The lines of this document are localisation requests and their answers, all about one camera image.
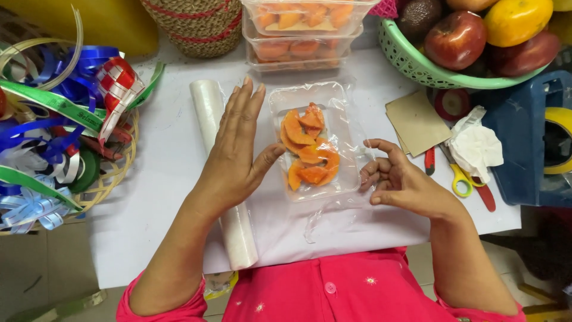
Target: pink shirt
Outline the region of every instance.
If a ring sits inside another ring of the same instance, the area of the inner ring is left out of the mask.
[[[454,309],[429,299],[409,270],[406,248],[327,256],[241,271],[223,322],[525,322],[475,309]],[[204,321],[205,282],[186,304],[163,314],[139,317],[129,308],[137,277],[125,290],[118,322]]]

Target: blue plastic stool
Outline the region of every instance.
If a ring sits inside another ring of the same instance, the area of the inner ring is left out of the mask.
[[[502,143],[505,163],[492,171],[506,203],[572,207],[572,188],[562,175],[544,175],[545,108],[572,109],[572,75],[557,70],[523,84],[471,95],[487,113],[483,125]],[[558,189],[546,191],[549,180]]]

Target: hand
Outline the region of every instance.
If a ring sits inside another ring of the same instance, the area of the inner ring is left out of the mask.
[[[365,140],[364,144],[388,156],[375,158],[361,170],[360,191],[366,191],[377,183],[370,197],[372,205],[395,206],[429,219],[466,213],[463,203],[455,195],[411,163],[395,143],[371,139]]]
[[[189,194],[199,214],[218,218],[246,200],[286,148],[271,144],[253,159],[256,120],[266,88],[260,84],[252,94],[252,80],[244,79],[228,99],[214,146],[200,178]]]

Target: clear plastic food container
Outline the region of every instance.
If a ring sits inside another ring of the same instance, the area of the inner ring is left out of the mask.
[[[281,61],[266,61],[258,58],[252,46],[247,44],[247,62],[257,72],[275,72],[278,70],[318,70],[339,68],[345,64],[351,50],[336,58],[304,60],[298,57],[282,57]]]
[[[348,36],[380,0],[241,0],[259,33],[268,36]]]
[[[363,25],[349,36],[264,36],[256,30],[252,20],[243,17],[243,36],[261,61],[292,61],[339,58],[361,35]]]
[[[346,109],[351,105],[341,84],[330,81],[280,88],[272,91],[268,101],[276,139],[288,148],[279,164],[292,201],[328,197],[359,188],[356,147],[348,126],[358,121],[347,117]],[[318,120],[323,124],[322,129],[308,125]],[[311,144],[309,138],[314,138],[315,143]]]

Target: white table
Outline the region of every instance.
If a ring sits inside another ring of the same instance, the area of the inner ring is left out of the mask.
[[[371,23],[356,46],[373,47],[375,39],[375,23]],[[212,61],[184,58],[164,39],[161,48],[158,57],[169,65],[156,92],[140,107],[141,135],[134,164],[112,194],[88,214],[90,245],[100,288],[127,285],[146,267],[201,173],[206,156],[189,83],[214,79],[228,93],[234,85],[241,84],[249,71],[244,64],[243,46]],[[133,64],[141,78],[148,80],[156,59]],[[354,100],[367,135],[397,142],[385,114],[385,104],[415,91],[418,86],[391,66],[379,48],[355,50],[345,69],[357,79]],[[255,85],[261,80],[256,75],[253,79]],[[264,77],[263,81],[270,91],[280,86],[276,82],[286,83],[288,79]],[[269,117],[266,102],[258,120],[255,154],[275,142]],[[423,167],[423,156],[413,162]],[[436,171],[432,177],[450,189],[453,172],[440,149],[436,150]],[[488,212],[476,192],[463,200],[479,234],[520,228],[520,208],[502,201],[496,182],[489,187],[495,197],[496,212]],[[304,238],[308,216],[292,214],[303,213],[315,204],[290,202],[276,165],[247,200],[247,206],[252,210],[260,257],[257,266],[415,245],[428,240],[428,220],[403,210],[378,207],[373,214],[354,209],[323,215],[311,235],[315,243],[309,244]],[[229,264],[220,229],[215,225],[206,245],[204,272],[227,270]]]

